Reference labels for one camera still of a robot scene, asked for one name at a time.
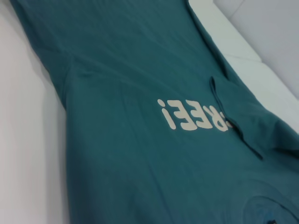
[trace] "teal t-shirt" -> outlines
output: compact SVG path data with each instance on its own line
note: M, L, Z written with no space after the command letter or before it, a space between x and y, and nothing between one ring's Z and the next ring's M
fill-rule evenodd
M188 1L11 3L67 112L72 224L299 223L298 135Z

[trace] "t-shirt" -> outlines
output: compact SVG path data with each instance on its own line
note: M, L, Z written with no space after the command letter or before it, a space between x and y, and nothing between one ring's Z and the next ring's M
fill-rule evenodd
M72 224L299 223L298 135L188 1L11 3L67 112Z

